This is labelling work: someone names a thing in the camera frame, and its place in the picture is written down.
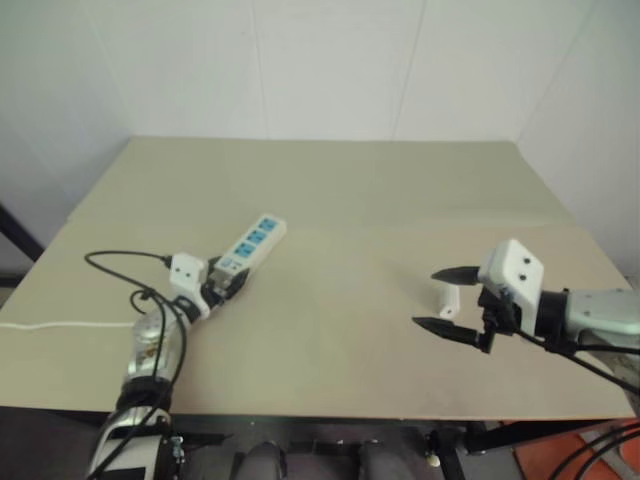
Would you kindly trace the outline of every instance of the white cable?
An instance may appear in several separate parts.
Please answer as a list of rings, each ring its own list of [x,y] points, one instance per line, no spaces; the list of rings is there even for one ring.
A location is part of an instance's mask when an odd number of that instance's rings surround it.
[[[11,328],[13,330],[40,330],[43,328],[55,327],[131,328],[133,327],[133,323],[51,322],[36,323],[33,325],[23,325],[20,323],[0,323],[0,328]]]

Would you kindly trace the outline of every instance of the white wall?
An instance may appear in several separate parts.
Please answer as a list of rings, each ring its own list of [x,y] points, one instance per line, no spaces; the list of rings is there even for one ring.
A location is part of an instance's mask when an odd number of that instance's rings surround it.
[[[130,134],[511,139],[635,273],[637,25],[637,0],[5,0],[0,200],[49,241]]]

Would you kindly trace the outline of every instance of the power strip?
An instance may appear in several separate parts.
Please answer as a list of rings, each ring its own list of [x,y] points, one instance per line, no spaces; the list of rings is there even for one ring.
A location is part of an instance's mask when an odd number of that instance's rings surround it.
[[[287,223],[273,215],[264,214],[218,260],[214,279],[231,279],[245,270],[251,276],[269,252],[287,233]]]

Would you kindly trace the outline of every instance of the table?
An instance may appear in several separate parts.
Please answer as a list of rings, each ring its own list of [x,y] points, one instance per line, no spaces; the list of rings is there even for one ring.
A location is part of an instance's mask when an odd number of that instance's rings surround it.
[[[424,332],[431,272],[520,239],[548,289],[627,287],[513,144],[134,138],[0,312],[1,322],[126,322],[129,286],[97,249],[226,250],[263,212],[288,234],[196,325],[172,411],[386,419],[631,416],[622,391],[515,338],[491,355]],[[144,259],[111,263],[169,293]],[[479,287],[456,322],[479,328]],[[0,330],[0,405],[109,411],[128,329]]]

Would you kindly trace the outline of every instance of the orange object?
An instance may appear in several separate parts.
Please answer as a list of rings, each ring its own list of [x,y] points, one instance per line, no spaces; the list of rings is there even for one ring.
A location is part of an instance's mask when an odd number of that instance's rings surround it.
[[[574,451],[583,447],[585,443],[577,434],[562,435],[517,447],[516,457],[527,480],[548,480],[556,467]],[[562,472],[558,480],[573,480],[580,467],[589,460],[592,453],[593,450],[590,450],[576,458]],[[640,439],[636,438],[626,442],[622,447],[622,456],[629,466],[640,471]],[[597,462],[585,477],[586,480],[619,480],[619,478],[603,461]]]

